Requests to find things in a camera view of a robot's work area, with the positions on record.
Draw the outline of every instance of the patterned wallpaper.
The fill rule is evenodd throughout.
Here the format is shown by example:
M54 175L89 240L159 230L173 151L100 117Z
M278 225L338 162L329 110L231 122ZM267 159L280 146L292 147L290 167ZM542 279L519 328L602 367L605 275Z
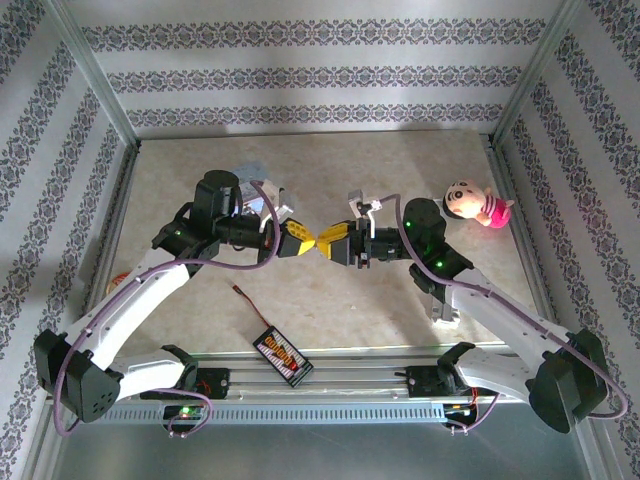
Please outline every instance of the patterned wallpaper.
M599 336L629 397L597 425L623 478L640 478L639 35L633 2L585 1L504 147L558 319Z
M160 3L70 5L141 138L490 133L559 0Z
M83 309L123 145L40 4L14 0L0 15L0 479L9 479L44 401L33 339Z

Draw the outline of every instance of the wallpaper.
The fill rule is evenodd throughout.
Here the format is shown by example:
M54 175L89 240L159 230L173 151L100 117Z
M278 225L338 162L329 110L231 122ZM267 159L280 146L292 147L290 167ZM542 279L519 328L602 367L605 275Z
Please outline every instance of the wallpaper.
M87 0L70 8L137 134L168 138L490 133L558 5Z
M585 1L504 147L558 320L598 335L629 398L597 425L623 478L640 478L639 22L631 1Z
M123 145L41 5L0 6L0 479L19 478L44 394L35 336L76 320Z

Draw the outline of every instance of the cable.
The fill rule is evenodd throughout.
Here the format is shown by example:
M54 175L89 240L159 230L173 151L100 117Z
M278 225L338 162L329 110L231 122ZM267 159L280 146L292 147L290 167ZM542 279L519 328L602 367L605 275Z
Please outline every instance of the cable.
M493 409L495 408L496 404L498 403L498 398L500 398L500 394L496 394L495 397L493 397L493 400L491 401L491 403L489 404L489 408L487 408L487 410L482 414L482 416L477 419L475 422L473 422L471 425L465 425L462 422L458 422L457 420L450 420L447 419L447 423L450 423L451 425L455 425L459 428L451 428L451 434L455 434L455 433L460 433L460 432L464 432L465 434L469 433L471 430L473 430L474 428L478 428L480 426L480 424L482 422L484 422L487 417L489 416L489 414L493 411Z
M211 399L209 397L207 397L205 395L202 395L201 393L188 392L186 390L178 390L178 389L175 389L175 388L157 388L157 389L154 390L154 392L171 393L171 394L178 394L178 395L188 395L190 397L199 398L200 400L204 400L204 402L206 404L206 409L207 409L207 414L205 415L204 419L201 420L200 423L198 423L195 427L193 427L188 432L182 432L180 434L180 438L187 438L188 436L193 435L198 430L200 430L202 427L204 427L209 422L209 420L211 420L211 415L213 415L213 403L211 402ZM172 429L173 422L175 422L179 417L180 417L180 414L178 413L178 415L176 415L174 417L171 417L171 419L169 420L169 424L167 425L167 430L169 431L169 436L170 437L173 437L175 435L175 432Z
M265 205L269 209L269 213L271 213L271 218L273 219L273 221L277 222L278 214L276 212L275 207L273 206L273 203L271 203L271 200L269 200L269 197L267 196L267 194L264 192L264 190L262 190L261 188L262 182L252 181L251 185L253 186L253 188L256 189L258 194L263 198ZM64 384L64 379L67 374L67 368L69 367L69 363L71 362L71 357L73 357L73 354L77 352L80 349L80 347L82 347L82 344L89 337L92 331L98 325L100 325L101 320L104 318L107 312L113 309L114 306L118 305L118 303L123 298L125 298L131 290L133 290L134 288L137 288L139 285L144 283L148 278L152 277L158 272L164 271L168 268L175 267L177 265L211 265L214 267L228 268L230 270L238 270L238 271L249 271L249 270L262 268L266 266L271 261L271 259L276 255L278 246L280 245L280 229L274 228L273 230L274 230L273 247L269 252L269 255L267 256L267 258L265 258L264 261L260 263L256 263L253 265L232 265L228 263L216 262L215 260L204 260L199 258L172 260L170 262L162 263L156 267L153 267L147 270L145 273L137 276L136 278L131 280L128 284L126 284L124 287L122 287L122 290L117 292L105 304L105 306L94 315L94 317L87 324L84 330L82 330L80 335L78 335L78 338L76 339L76 341L73 342L73 345L71 345L71 348L69 348L67 354L64 357L64 360L62 361L62 365L60 366L60 370L58 371L58 377L56 378L56 384L53 391L53 423L56 427L56 431L58 432L58 434L63 437L67 437L71 434L71 432L73 432L73 430L75 430L75 428L80 423L80 419L78 418L71 425L71 427L69 427L69 429L66 429L65 426L62 424L62 418L60 413L60 399L62 396L62 386ZM187 391L184 391L184 392L178 391L178 392L180 392L182 395L191 395L194 393L194 392L187 392Z
M260 317L260 320L263 321L263 323L267 326L270 327L271 324L267 321L266 318L264 318L264 315L262 315L262 313L260 313L260 310L258 310L258 307L256 307L256 304L253 303L253 301L251 300L251 298L249 298L249 295L247 295L246 293L244 293L242 291L242 289L237 286L237 285L233 285L231 288L233 288L233 291L236 292L238 295L240 295L241 297L244 297L244 299L249 302L251 304L251 306L253 307L253 310L256 312L256 314L258 315L258 317Z
M380 203L384 203L384 202L387 202L387 201L393 200L393 199L395 199L395 201L396 201L396 222L398 223L398 233L400 233L400 238L402 238L402 243L404 244L404 247L406 248L407 252L409 253L409 256L415 262L415 264L418 266L418 268L420 269L420 271L422 273L424 273L427 277L429 277L429 279L431 279L432 281L434 281L436 283L440 283L442 285L448 285L448 286L458 286L458 287L468 288L470 290L474 290L474 291L482 294L483 296L485 296L487 298L495 299L503 307L505 307L507 310L511 311L511 313L513 313L514 315L516 315L516 317L518 317L520 320L525 322L527 325L529 325L531 328L536 330L538 333L540 333L543 336L549 338L551 341L556 343L558 346L563 348L565 351L569 352L571 355L573 355L578 360L580 360L584 365L589 367L596 375L598 375L600 378L602 378L602 380L604 380L604 382L609 387L611 387L611 389L614 391L614 393L620 399L620 408L617 411L614 411L614 412L611 412L611 413L591 413L591 414L588 415L588 418L616 419L616 418L620 418L620 417L624 416L627 413L627 411L629 410L629 401L628 401L627 396L625 395L624 391L620 387L620 385L618 385L607 374L607 372L605 372L602 368L600 368L594 362L589 360L587 357L582 355L574 347L569 345L567 342L562 340L560 337L558 337L554 333L549 332L547 329L545 329L542 325L540 325L534 319L529 317L527 314L525 314L520 309L518 309L515 305L513 305L511 302L509 302L507 299L505 299L502 296L496 294L495 292L493 292L493 291L491 291L491 290L489 290L487 288L483 288L483 287L481 287L479 285L473 285L473 284L470 284L470 283L459 282L459 281L455 281L455 280L448 280L446 278L441 278L441 277L438 277L437 275L435 275L434 273L432 273L426 267L426 265L422 262L421 258L418 256L418 254L416 253L415 249L411 245L411 242L409 241L409 237L407 236L407 232L404 229L404 223L402 221L402 212L400 210L400 200L401 200L400 194L399 193L394 193L392 195L388 195L388 196L382 198L380 200Z

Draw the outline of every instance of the doll head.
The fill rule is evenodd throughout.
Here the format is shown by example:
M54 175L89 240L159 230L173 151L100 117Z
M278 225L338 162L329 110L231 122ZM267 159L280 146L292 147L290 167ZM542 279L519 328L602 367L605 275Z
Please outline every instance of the doll head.
M445 213L453 218L476 218L484 203L484 192L472 180L451 185L442 202Z

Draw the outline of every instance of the pink doll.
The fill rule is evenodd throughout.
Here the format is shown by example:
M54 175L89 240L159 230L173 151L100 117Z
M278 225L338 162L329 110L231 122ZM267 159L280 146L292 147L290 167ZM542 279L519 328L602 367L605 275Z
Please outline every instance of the pink doll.
M491 195L491 188L484 192L472 180L451 185L444 196L444 212L452 218L475 218L485 227L502 228L511 218L513 200L502 200Z

